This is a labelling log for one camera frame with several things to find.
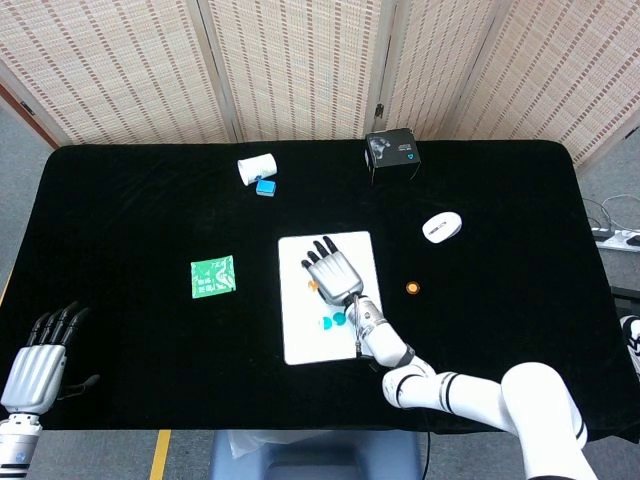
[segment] black box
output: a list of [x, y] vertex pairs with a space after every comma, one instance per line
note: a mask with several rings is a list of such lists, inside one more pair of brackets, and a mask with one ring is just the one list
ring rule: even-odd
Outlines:
[[410, 129], [368, 133], [364, 139], [372, 185], [374, 181], [409, 181], [420, 168], [420, 155]]

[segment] blue cube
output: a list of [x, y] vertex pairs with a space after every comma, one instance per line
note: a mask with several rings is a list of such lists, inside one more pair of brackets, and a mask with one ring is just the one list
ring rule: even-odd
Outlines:
[[273, 197], [276, 193], [276, 182], [270, 180], [258, 180], [256, 193], [264, 197]]

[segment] paper cup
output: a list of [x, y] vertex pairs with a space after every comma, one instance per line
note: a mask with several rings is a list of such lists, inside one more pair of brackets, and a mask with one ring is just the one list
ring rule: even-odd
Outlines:
[[278, 173], [278, 167], [273, 155], [265, 153], [257, 157], [238, 160], [238, 171], [245, 185], [258, 181], [258, 178], [267, 178]]

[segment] gray floor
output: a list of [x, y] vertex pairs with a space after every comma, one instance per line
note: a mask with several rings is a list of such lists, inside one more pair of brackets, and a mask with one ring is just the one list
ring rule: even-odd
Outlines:
[[[49, 149], [0, 110], [0, 286], [14, 264], [48, 155]], [[640, 195], [640, 133], [578, 171], [578, 177], [583, 195], [596, 201], [619, 193]], [[640, 205], [620, 202], [614, 210], [621, 223], [640, 225]], [[598, 214], [597, 209], [589, 213]], [[602, 252], [602, 259], [611, 284], [640, 290], [640, 255]], [[155, 430], [45, 431], [29, 478], [148, 478], [156, 435]], [[172, 432], [164, 478], [206, 478], [212, 436], [211, 431]], [[517, 439], [508, 434], [433, 435], [432, 442], [430, 479], [523, 478]], [[602, 479], [640, 476], [637, 445], [608, 438], [590, 443], [585, 452]]]

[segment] robotic arm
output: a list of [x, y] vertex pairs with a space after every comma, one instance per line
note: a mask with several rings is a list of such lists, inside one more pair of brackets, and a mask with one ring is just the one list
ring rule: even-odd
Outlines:
[[80, 395], [99, 379], [93, 375], [59, 395], [66, 349], [89, 313], [88, 308], [78, 310], [74, 302], [42, 315], [16, 355], [1, 399], [10, 416], [0, 422], [0, 478], [25, 478], [42, 432], [40, 416], [56, 398]]
[[594, 480], [582, 454], [587, 429], [560, 375], [541, 363], [510, 369], [500, 384], [454, 372], [437, 374], [404, 343], [375, 304], [362, 294], [362, 279], [329, 237], [314, 245], [302, 265], [325, 302], [345, 306], [356, 334], [376, 362], [391, 369], [382, 380], [396, 408], [431, 408], [512, 433], [520, 440], [529, 480]]

